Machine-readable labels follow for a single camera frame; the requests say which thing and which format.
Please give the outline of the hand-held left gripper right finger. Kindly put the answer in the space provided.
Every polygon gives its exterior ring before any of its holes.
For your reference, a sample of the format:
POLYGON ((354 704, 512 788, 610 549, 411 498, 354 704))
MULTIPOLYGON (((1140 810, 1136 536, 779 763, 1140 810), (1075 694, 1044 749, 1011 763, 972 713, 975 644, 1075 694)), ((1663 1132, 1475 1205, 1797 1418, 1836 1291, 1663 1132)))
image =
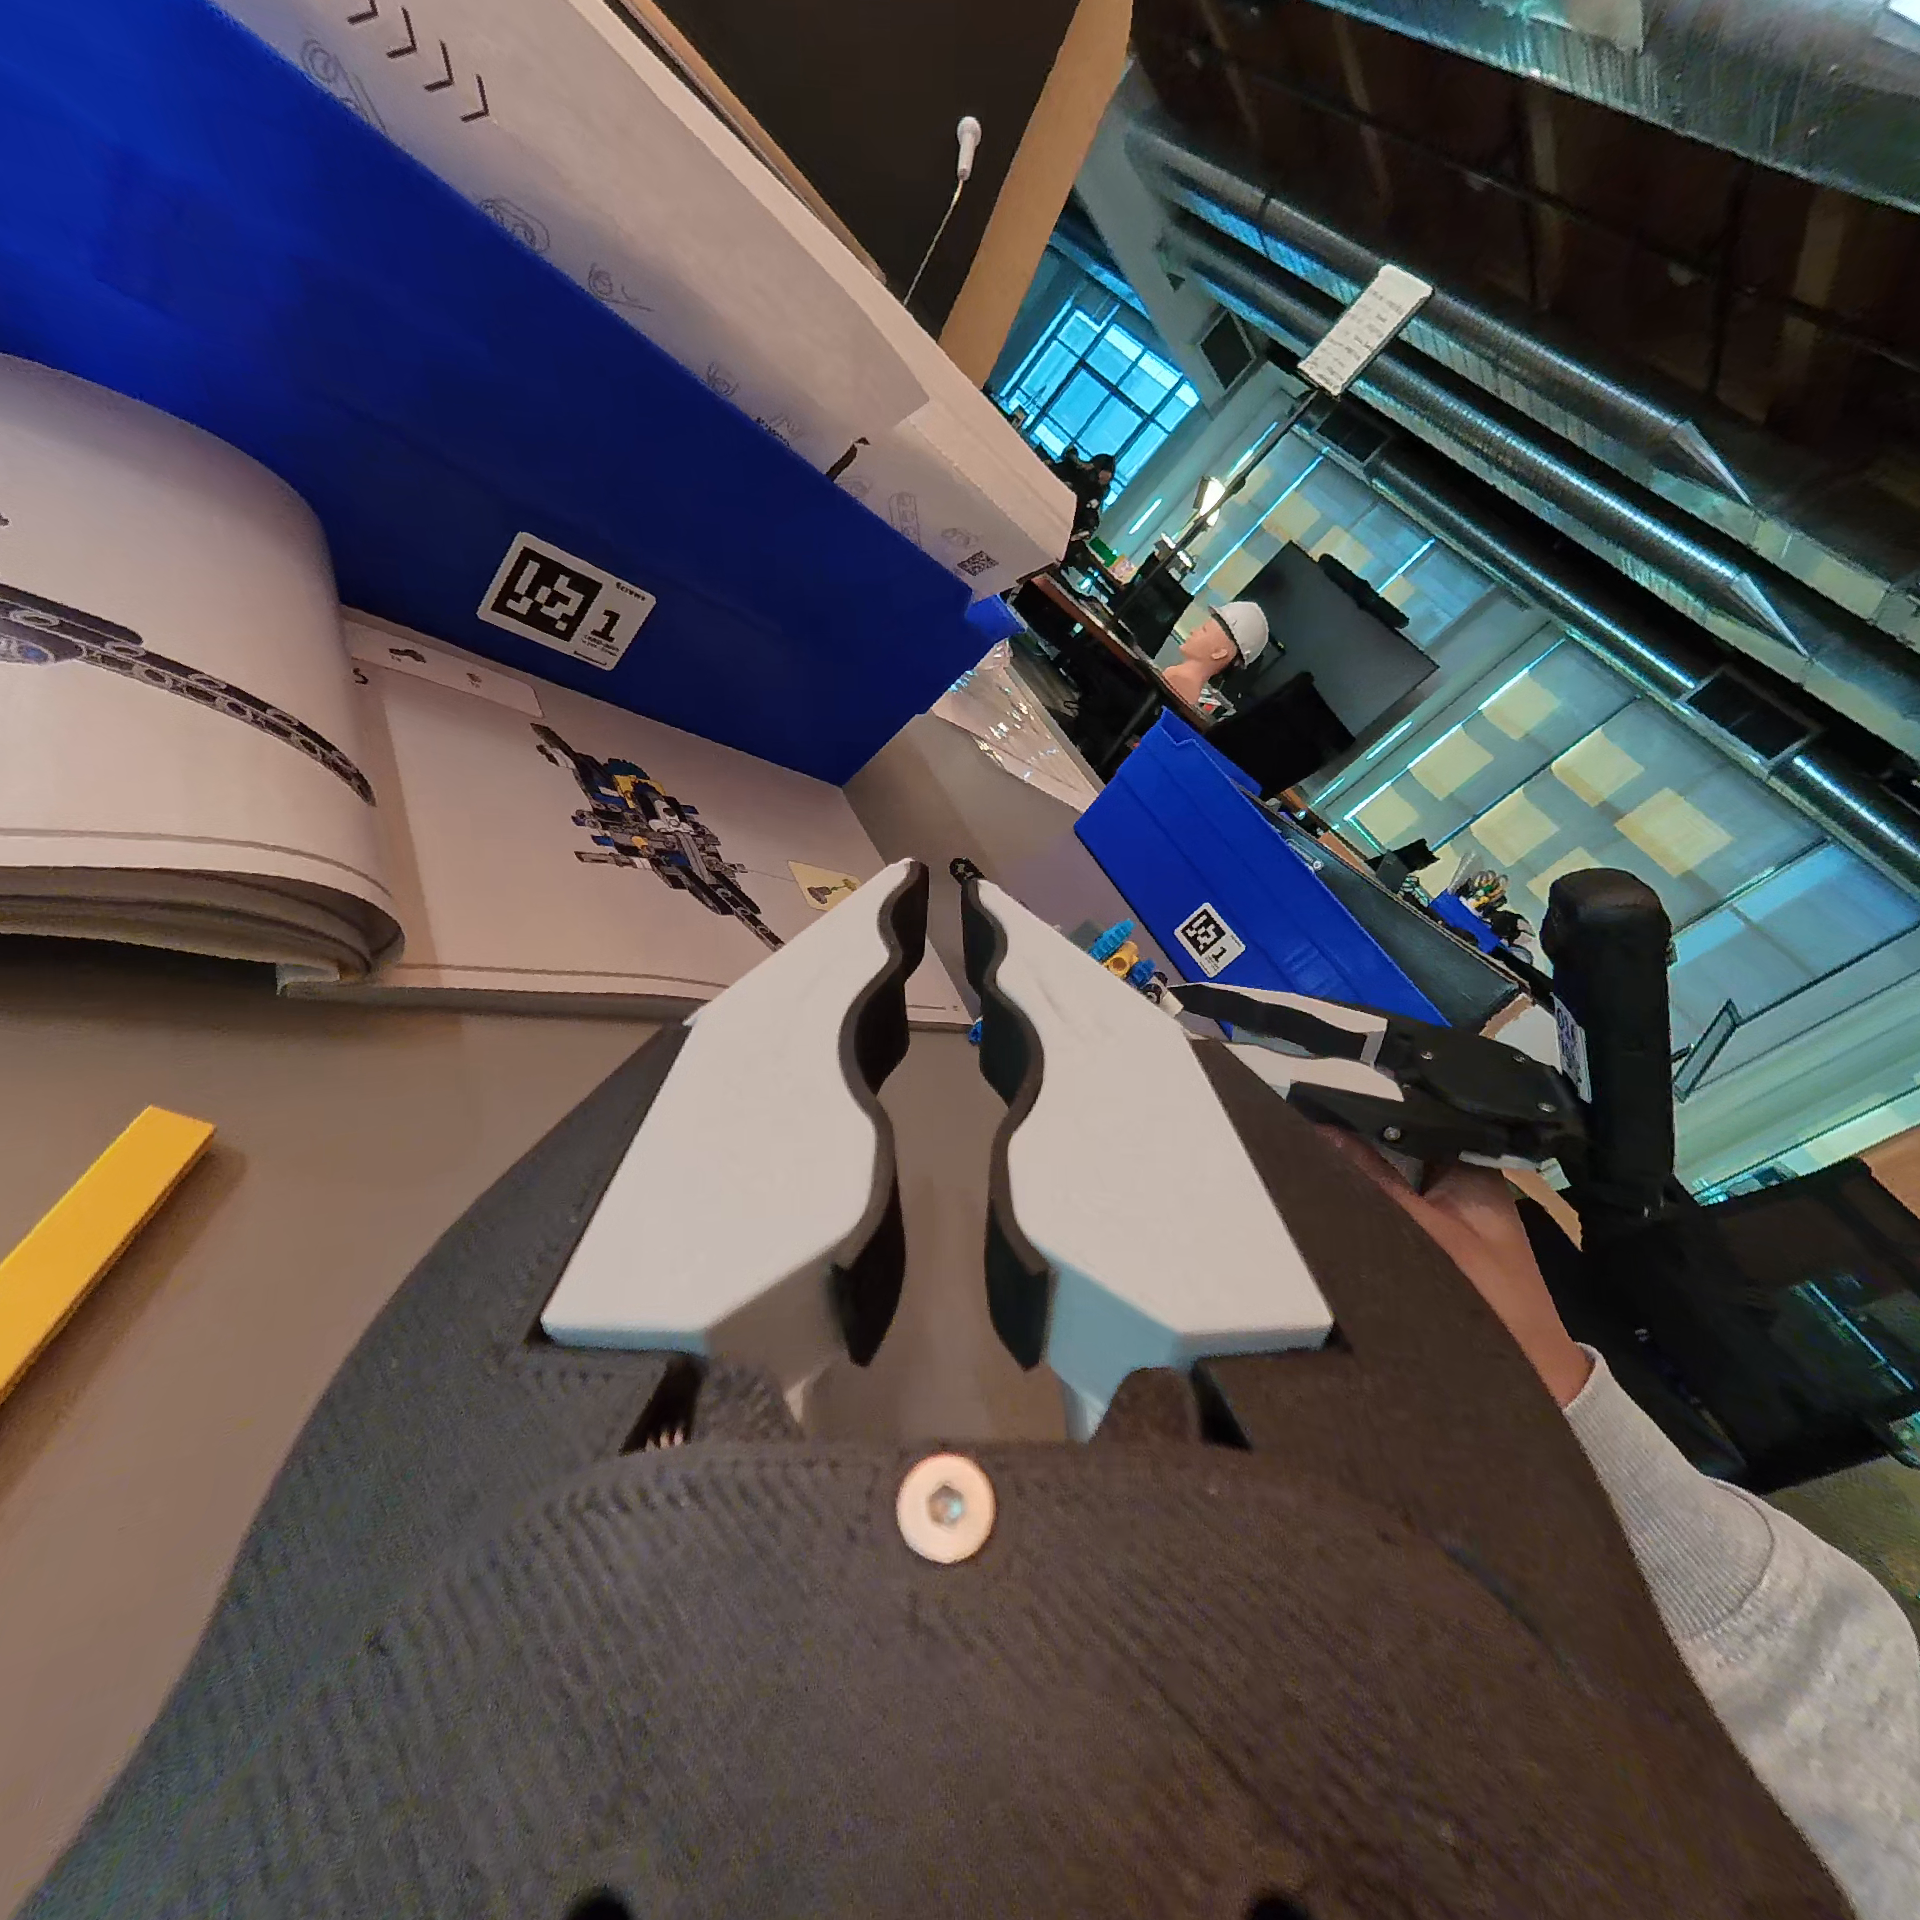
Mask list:
POLYGON ((989 1146, 985 1298, 1088 1445, 1136 1373, 1319 1352, 1337 1316, 1209 1077, 1234 1057, 985 880, 962 880, 989 1146))

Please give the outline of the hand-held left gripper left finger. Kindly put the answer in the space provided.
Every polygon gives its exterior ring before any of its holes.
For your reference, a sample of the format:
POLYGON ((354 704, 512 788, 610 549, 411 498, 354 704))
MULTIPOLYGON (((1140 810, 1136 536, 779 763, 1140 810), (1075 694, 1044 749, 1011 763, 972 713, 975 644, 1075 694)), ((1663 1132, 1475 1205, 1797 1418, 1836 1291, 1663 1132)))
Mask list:
POLYGON ((642 1049, 659 1068, 542 1339, 764 1377, 793 1424, 874 1363, 905 1288, 899 1132, 932 874, 902 859, 642 1049))

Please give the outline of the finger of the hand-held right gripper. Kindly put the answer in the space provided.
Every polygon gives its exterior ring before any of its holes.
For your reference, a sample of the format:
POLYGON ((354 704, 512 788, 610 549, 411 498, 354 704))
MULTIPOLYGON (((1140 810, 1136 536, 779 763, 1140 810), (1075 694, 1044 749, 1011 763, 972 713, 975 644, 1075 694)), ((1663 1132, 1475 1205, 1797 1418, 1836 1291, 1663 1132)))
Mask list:
POLYGON ((1374 1066, 1393 1022, 1367 1007, 1193 981, 1169 990, 1169 1001, 1186 1015, 1214 1022, 1234 1041, 1319 1063, 1374 1066))
POLYGON ((1379 1107, 1385 1114, 1403 1114, 1403 1089, 1374 1066, 1325 1056, 1292 1056, 1254 1041, 1231 1041, 1229 1056, 1295 1107, 1307 1107, 1308 1102, 1359 1102, 1365 1109, 1379 1107))

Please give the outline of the yellow blue lego assembly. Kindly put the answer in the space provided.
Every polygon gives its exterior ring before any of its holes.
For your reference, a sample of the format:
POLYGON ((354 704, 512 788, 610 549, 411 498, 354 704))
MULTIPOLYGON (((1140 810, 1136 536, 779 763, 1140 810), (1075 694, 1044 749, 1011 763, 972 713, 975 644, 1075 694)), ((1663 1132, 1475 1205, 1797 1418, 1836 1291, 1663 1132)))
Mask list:
POLYGON ((1159 955, 1148 955, 1140 945, 1136 925, 1129 919, 1113 925, 1081 922, 1072 930, 1072 945, 1085 950, 1103 974, 1113 974, 1136 996, 1157 1004, 1167 1015, 1181 1011, 1176 974, 1167 971, 1159 955))

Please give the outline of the yellow flat lego beam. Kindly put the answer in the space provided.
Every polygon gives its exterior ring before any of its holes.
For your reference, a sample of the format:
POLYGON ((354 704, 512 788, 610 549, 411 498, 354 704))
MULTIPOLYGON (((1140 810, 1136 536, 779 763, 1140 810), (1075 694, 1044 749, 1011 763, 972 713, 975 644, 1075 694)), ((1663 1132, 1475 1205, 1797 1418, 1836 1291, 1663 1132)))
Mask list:
POLYGON ((2 1400, 204 1164, 216 1127, 145 1107, 2 1256, 2 1400))

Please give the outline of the white cardboard lego box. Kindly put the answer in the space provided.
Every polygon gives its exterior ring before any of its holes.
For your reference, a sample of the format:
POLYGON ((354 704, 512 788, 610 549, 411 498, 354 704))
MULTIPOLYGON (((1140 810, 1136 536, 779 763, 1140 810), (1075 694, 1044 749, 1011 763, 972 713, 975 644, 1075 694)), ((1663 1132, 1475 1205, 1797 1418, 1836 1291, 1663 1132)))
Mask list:
POLYGON ((225 4, 972 597, 1075 499, 786 182, 606 4, 225 4))

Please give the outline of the person's right hand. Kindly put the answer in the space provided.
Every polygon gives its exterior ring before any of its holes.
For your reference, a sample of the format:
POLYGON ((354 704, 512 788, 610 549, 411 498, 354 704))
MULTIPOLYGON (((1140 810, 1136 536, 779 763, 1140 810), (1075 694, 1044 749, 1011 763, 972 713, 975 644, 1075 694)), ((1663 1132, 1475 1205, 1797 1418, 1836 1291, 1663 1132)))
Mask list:
POLYGON ((1452 1164, 1426 1190, 1412 1190, 1365 1140, 1325 1124, 1315 1132, 1412 1214, 1499 1316, 1554 1404, 1571 1407, 1595 1375, 1595 1359, 1554 1309, 1502 1172, 1452 1164))

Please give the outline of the small blue storage bin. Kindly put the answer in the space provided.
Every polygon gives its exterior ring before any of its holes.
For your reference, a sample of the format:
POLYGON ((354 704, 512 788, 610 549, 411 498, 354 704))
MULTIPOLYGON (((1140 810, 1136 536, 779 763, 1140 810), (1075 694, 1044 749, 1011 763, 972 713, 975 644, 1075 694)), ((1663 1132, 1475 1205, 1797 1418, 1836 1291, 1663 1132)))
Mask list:
POLYGON ((1173 715, 1078 815, 1078 839, 1198 985, 1284 990, 1482 1033, 1526 985, 1254 801, 1173 715))

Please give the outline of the blue pen holder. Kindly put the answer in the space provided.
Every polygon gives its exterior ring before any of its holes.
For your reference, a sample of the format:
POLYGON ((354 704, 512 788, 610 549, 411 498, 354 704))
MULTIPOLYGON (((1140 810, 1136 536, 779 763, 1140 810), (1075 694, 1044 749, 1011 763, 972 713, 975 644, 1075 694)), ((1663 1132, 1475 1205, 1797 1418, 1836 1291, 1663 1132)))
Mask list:
POLYGON ((1529 922, 1508 900, 1508 880, 1496 868, 1456 874, 1426 905, 1438 922, 1471 938, 1482 955, 1502 946, 1517 950, 1531 934, 1529 922))

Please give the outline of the mannequin head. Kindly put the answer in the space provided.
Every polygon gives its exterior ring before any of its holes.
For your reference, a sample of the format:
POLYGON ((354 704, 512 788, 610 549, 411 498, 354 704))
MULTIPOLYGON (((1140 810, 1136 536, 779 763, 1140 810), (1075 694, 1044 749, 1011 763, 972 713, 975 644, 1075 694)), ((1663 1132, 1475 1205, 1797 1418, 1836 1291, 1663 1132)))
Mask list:
POLYGON ((1220 610, 1209 614, 1159 670, 1169 704, 1204 719, 1209 688, 1247 655, 1220 610))

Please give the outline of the black monitor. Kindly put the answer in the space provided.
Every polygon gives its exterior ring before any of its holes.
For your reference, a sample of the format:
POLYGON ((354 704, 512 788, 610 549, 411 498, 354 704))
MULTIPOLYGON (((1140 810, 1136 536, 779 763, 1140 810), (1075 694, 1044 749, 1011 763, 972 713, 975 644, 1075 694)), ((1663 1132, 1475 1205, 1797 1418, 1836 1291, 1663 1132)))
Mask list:
POLYGON ((1223 674, 1229 713, 1209 746, 1275 801, 1303 782, 1344 772, 1356 755, 1418 708, 1438 663, 1353 569, 1284 544, 1229 590, 1266 622, 1258 660, 1223 674))

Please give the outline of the clear plastic bag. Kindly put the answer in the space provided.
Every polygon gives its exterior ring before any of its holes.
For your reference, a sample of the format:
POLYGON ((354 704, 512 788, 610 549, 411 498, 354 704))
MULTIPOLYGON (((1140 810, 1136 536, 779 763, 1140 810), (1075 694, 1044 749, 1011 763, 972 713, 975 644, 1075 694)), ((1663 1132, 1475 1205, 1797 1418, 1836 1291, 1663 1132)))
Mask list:
POLYGON ((972 738, 983 757, 1025 788, 1085 812, 1099 793, 1088 761, 1023 679, 1008 639, 997 639, 933 704, 933 719, 972 738))

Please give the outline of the white hanging microphone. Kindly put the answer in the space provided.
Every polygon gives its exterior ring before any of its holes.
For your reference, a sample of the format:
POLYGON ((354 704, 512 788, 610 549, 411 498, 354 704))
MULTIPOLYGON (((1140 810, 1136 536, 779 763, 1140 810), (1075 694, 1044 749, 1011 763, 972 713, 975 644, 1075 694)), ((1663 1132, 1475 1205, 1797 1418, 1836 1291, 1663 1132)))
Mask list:
POLYGON ((925 245, 925 255, 921 255, 921 261, 918 261, 918 269, 915 269, 911 280, 907 280, 907 284, 905 284, 905 290, 902 290, 902 305, 905 305, 905 307, 911 307, 911 302, 918 296, 918 290, 921 290, 921 280, 925 280, 925 273, 926 273, 926 269, 932 269, 932 261, 933 261, 933 255, 936 255, 936 249, 939 249, 939 239, 946 236, 946 226, 953 221, 953 211, 958 211, 958 205, 962 202, 962 193, 968 193, 968 186, 969 186, 969 179, 972 179, 972 166, 975 166, 975 154, 981 154, 981 140, 983 140, 981 117, 975 117, 975 113, 962 113, 962 117, 958 122, 958 165, 953 165, 953 190, 950 190, 950 198, 946 198, 943 211, 939 211, 939 219, 936 219, 936 226, 933 226, 933 236, 932 236, 932 242, 925 245))

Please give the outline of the large blue storage bin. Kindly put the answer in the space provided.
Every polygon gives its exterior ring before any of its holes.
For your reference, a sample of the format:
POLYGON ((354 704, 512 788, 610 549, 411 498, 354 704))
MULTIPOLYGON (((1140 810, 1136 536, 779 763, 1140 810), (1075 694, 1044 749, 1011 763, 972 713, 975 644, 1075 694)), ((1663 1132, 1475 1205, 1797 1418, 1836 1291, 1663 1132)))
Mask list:
POLYGON ((846 785, 969 587, 212 4, 2 4, 2 349, 271 468, 347 607, 846 785))

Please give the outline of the black wall panel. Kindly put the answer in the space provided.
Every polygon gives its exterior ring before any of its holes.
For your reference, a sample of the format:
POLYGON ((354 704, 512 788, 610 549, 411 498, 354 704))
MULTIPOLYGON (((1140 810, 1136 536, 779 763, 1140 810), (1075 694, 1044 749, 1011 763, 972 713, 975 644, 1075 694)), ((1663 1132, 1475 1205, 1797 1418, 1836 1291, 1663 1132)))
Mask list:
POLYGON ((950 198, 958 122, 981 117, 972 179, 907 307, 936 333, 1075 6, 664 4, 659 14, 872 255, 895 295, 950 198))

